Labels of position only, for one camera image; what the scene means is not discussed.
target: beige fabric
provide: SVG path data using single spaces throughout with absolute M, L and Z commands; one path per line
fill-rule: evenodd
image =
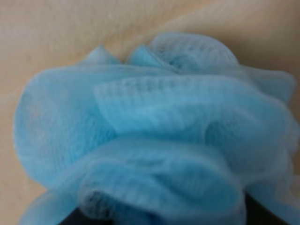
M 212 35 L 244 64 L 299 78 L 299 10 L 297 0 L 0 0 L 0 224 L 15 225 L 42 192 L 22 171 L 12 140 L 16 102 L 36 72 L 75 62 L 98 44 L 124 58 L 175 30 Z M 299 100 L 300 88 L 292 102 L 298 119 Z

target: dark object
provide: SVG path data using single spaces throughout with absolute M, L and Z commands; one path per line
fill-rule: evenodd
M 263 207 L 257 200 L 246 194 L 247 225 L 288 225 Z
M 113 225 L 113 221 L 90 219 L 76 208 L 58 225 Z
M 247 225 L 288 225 L 246 194 Z M 78 208 L 58 225 L 113 225 L 113 221 L 101 221 L 86 217 Z

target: beige background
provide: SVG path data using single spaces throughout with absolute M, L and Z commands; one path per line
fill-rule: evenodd
M 299 11 L 298 0 L 0 0 L 0 224 L 15 225 L 43 191 L 22 171 L 12 140 L 16 102 L 36 72 L 98 44 L 123 58 L 157 33 L 179 30 L 217 37 L 242 63 L 300 79 Z M 298 119 L 299 99 L 300 89 L 291 104 Z

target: beige cloth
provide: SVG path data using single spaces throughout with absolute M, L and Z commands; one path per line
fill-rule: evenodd
M 299 79 L 299 10 L 297 0 L 0 0 L 0 224 L 15 225 L 43 191 L 26 177 L 12 140 L 16 102 L 36 72 L 99 44 L 124 58 L 157 33 L 187 31 L 218 38 L 246 65 Z

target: blue mesh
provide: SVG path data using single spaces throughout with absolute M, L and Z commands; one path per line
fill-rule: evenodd
M 48 192 L 20 224 L 55 225 L 79 207 L 117 225 L 243 225 L 248 191 L 298 225 L 294 88 L 290 74 L 242 66 L 217 40 L 182 33 L 126 64 L 98 47 L 43 71 L 21 96 L 14 138 Z

